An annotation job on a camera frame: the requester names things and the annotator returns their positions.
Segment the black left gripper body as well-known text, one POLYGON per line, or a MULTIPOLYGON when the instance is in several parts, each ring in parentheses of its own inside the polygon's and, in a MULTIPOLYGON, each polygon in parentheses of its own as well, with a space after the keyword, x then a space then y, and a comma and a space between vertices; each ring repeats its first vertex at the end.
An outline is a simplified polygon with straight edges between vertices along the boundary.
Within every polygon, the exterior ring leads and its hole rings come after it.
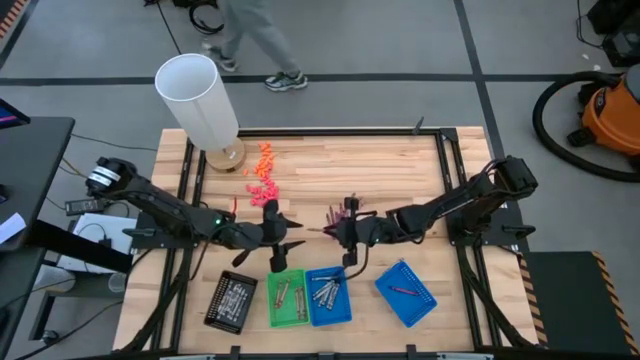
POLYGON ((273 273, 282 272, 287 267, 286 250, 280 242, 287 234, 287 219, 279 211, 277 200, 268 200, 263 207, 263 222, 260 224, 263 231, 262 247, 270 247, 273 255, 269 259, 270 269, 273 273))

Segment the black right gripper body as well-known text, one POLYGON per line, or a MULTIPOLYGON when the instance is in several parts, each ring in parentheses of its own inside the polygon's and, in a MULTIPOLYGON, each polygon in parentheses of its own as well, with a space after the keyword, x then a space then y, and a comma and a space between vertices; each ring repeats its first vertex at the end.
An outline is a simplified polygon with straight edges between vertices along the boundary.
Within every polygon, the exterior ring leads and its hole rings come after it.
POLYGON ((381 218, 376 210, 360 212, 360 200, 355 196, 345 197, 343 207, 345 214, 334 224, 335 238, 346 250, 342 265, 351 267, 358 262, 357 245, 364 244, 366 249, 371 246, 371 236, 381 218))

